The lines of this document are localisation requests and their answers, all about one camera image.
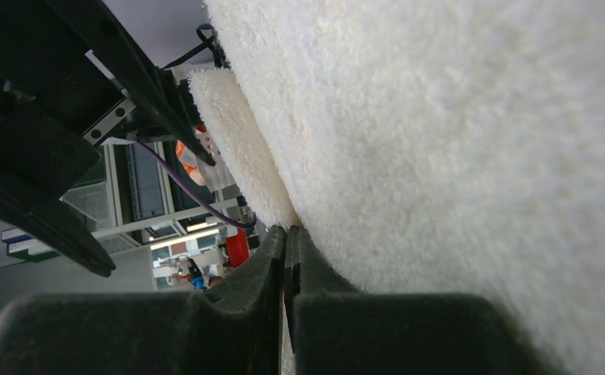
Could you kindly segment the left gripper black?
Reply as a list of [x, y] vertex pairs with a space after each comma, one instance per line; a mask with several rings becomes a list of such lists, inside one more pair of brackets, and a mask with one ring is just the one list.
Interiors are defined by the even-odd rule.
[[0, 1], [0, 220], [101, 277], [115, 263], [63, 202], [110, 137], [167, 136], [210, 166], [189, 94], [102, 1]]

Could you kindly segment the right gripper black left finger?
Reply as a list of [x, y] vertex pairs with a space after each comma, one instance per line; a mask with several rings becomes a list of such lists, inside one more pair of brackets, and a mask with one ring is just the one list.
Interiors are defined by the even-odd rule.
[[36, 295], [0, 312], [0, 374], [278, 374], [286, 232], [209, 291]]

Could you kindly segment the white towel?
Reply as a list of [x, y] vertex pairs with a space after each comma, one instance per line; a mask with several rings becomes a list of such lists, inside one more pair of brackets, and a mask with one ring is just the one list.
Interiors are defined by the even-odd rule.
[[501, 308], [605, 374], [605, 1], [209, 1], [190, 90], [248, 205], [370, 292]]

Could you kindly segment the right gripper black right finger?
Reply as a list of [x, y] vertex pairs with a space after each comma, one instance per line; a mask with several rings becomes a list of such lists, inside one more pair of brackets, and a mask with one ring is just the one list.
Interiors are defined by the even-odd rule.
[[286, 236], [284, 298], [299, 374], [540, 374], [510, 320], [477, 295], [369, 294], [303, 227]]

